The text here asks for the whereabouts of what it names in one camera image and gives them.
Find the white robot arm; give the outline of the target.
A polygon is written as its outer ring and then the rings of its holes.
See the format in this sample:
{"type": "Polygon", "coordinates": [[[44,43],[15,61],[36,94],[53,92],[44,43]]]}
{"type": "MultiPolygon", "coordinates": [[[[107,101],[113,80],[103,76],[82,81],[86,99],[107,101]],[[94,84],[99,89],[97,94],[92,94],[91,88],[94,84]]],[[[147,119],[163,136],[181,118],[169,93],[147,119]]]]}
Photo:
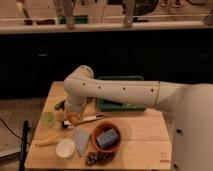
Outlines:
{"type": "Polygon", "coordinates": [[[96,97],[174,114],[171,171],[213,171],[213,84],[99,80],[81,65],[64,89],[68,111],[81,112],[86,99],[96,97]]]}

